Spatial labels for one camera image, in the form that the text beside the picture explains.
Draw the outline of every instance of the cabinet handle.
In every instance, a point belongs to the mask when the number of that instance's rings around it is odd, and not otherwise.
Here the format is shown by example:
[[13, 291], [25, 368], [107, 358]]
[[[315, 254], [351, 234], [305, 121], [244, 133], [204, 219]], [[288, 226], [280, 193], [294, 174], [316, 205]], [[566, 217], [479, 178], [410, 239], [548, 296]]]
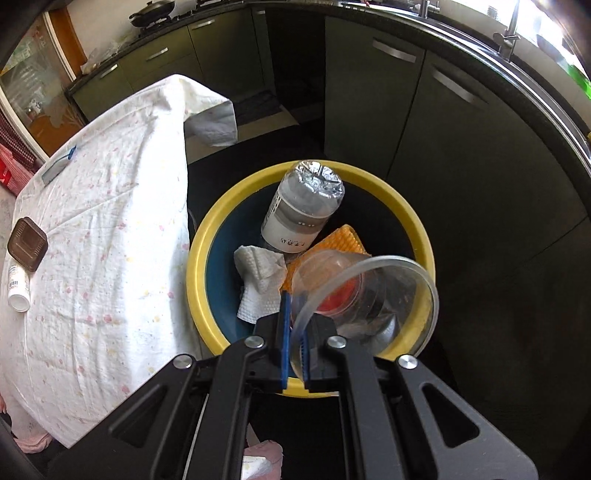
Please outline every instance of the cabinet handle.
[[208, 25], [211, 25], [215, 21], [216, 21], [216, 19], [212, 18], [211, 20], [207, 20], [206, 22], [198, 23], [197, 25], [191, 27], [191, 30], [197, 30], [198, 28], [207, 27]]
[[101, 74], [100, 74], [100, 76], [99, 76], [99, 79], [101, 79], [101, 78], [105, 78], [105, 77], [106, 77], [106, 76], [107, 76], [109, 73], [111, 73], [113, 70], [115, 70], [115, 69], [116, 69], [118, 66], [119, 66], [119, 65], [117, 65], [117, 64], [115, 63], [115, 65], [113, 65], [113, 66], [112, 66], [112, 67], [111, 67], [109, 70], [107, 70], [107, 71], [106, 71], [106, 72], [104, 72], [104, 73], [101, 73]]
[[374, 39], [372, 45], [374, 48], [377, 48], [378, 50], [381, 50], [384, 53], [387, 53], [388, 55], [396, 59], [404, 60], [410, 63], [415, 63], [417, 61], [415, 55], [411, 55], [410, 53], [406, 53], [402, 50], [396, 50], [396, 48], [392, 48], [389, 45], [386, 45], [385, 43], [382, 43], [376, 39]]
[[150, 56], [149, 56], [149, 57], [146, 59], [146, 61], [148, 61], [148, 60], [153, 60], [153, 59], [155, 59], [156, 57], [159, 57], [160, 55], [163, 55], [163, 54], [164, 54], [164, 53], [166, 53], [166, 52], [168, 52], [168, 47], [164, 47], [162, 50], [160, 50], [160, 51], [157, 51], [156, 53], [154, 53], [154, 54], [150, 55]]
[[477, 101], [480, 100], [476, 95], [468, 92], [468, 90], [466, 90], [463, 86], [454, 82], [451, 78], [449, 78], [447, 75], [442, 74], [439, 70], [435, 70], [433, 72], [433, 78], [435, 78], [444, 87], [449, 88], [458, 97], [467, 101], [468, 103], [471, 103], [472, 105], [475, 105]]

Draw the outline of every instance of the green cabinet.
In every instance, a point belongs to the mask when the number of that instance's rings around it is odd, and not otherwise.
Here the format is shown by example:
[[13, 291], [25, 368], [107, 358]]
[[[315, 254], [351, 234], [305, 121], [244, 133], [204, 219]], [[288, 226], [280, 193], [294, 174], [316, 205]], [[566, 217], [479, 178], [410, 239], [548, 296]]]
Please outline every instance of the green cabinet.
[[255, 26], [256, 44], [261, 58], [263, 82], [267, 90], [275, 93], [275, 76], [273, 74], [269, 31], [267, 30], [267, 12], [263, 7], [252, 8], [252, 21]]
[[431, 52], [388, 183], [425, 226], [438, 285], [458, 295], [508, 274], [586, 216], [525, 121]]
[[204, 84], [232, 100], [264, 88], [251, 11], [248, 8], [189, 25]]
[[199, 83], [203, 83], [203, 74], [201, 73], [201, 68], [199, 66], [199, 62], [197, 61], [197, 57], [194, 53], [190, 53], [185, 57], [182, 57], [178, 60], [173, 60], [166, 65], [162, 65], [161, 67], [145, 74], [142, 78], [134, 80], [131, 82], [131, 87], [133, 88], [134, 92], [139, 92], [148, 85], [152, 85], [153, 83], [170, 75], [174, 75], [175, 73], [185, 75], [185, 77], [189, 77], [198, 81]]
[[[140, 48], [136, 48], [119, 62], [130, 84], [134, 85], [135, 82], [146, 79], [139, 82], [140, 85], [146, 86], [168, 76], [164, 74], [166, 72], [176, 73], [173, 69], [163, 69], [163, 67], [191, 54], [194, 55], [194, 51], [189, 31], [187, 27], [181, 27], [146, 43]], [[159, 71], [162, 72], [163, 76], [156, 74]]]
[[385, 178], [410, 110], [424, 50], [326, 17], [324, 151]]
[[72, 96], [88, 121], [133, 94], [118, 63], [88, 81]]

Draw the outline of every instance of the brown square box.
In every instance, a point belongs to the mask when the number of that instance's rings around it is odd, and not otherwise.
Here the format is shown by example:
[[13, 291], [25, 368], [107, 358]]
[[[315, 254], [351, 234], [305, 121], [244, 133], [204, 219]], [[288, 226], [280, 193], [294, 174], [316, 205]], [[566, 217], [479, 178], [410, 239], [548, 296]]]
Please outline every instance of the brown square box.
[[29, 272], [39, 268], [48, 246], [47, 235], [29, 217], [17, 220], [8, 239], [8, 253]]

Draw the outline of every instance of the red checkered cloth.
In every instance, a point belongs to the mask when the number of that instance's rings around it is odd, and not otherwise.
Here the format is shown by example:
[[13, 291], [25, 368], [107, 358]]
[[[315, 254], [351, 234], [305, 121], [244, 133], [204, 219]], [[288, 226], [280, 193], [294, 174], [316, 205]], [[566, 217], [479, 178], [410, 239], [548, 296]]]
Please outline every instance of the red checkered cloth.
[[35, 164], [35, 155], [22, 142], [2, 112], [0, 112], [0, 145], [9, 149], [14, 160], [31, 173], [39, 170], [39, 166]]
[[0, 183], [18, 195], [32, 177], [33, 174], [14, 158], [12, 152], [0, 145]]

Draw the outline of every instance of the crumpled paper towel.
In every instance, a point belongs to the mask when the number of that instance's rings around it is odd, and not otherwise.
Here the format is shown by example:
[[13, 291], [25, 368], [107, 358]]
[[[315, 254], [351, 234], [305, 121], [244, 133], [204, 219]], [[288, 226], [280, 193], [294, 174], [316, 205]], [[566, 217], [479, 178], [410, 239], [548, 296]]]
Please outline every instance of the crumpled paper towel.
[[234, 263], [244, 280], [238, 318], [256, 323], [261, 317], [279, 312], [279, 289], [287, 275], [283, 254], [253, 245], [241, 246], [234, 252]]
[[241, 480], [253, 480], [271, 473], [272, 470], [272, 463], [265, 457], [253, 457], [248, 455], [242, 457]]

